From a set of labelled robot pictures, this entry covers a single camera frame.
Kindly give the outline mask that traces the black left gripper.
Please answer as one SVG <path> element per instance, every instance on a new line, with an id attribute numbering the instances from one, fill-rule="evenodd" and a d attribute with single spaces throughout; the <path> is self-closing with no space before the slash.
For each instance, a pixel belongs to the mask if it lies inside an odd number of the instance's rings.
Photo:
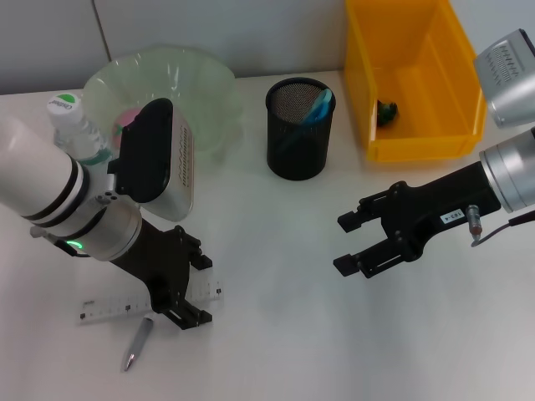
<path id="1" fill-rule="evenodd" d="M 141 280 L 150 294 L 153 312 L 165 314 L 181 330 L 212 322 L 212 315 L 186 299 L 190 267 L 198 271 L 212 267 L 201 249 L 201 241 L 181 226 L 160 231 L 142 221 L 140 233 L 129 249 L 112 264 Z"/>

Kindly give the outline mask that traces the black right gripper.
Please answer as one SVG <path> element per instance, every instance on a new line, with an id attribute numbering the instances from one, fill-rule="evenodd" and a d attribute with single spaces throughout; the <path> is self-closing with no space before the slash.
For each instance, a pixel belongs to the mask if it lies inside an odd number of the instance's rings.
<path id="1" fill-rule="evenodd" d="M 480 162 L 422 186 L 401 181 L 362 198 L 356 211 L 341 215 L 337 222 L 349 233 L 380 218 L 388 239 L 336 258 L 334 266 L 344 277 L 362 272 L 371 278 L 401 262 L 414 261 L 433 236 L 467 222 L 465 216 L 456 219 L 452 215 L 464 213 L 468 206 L 477 206 L 482 216 L 502 208 Z"/>

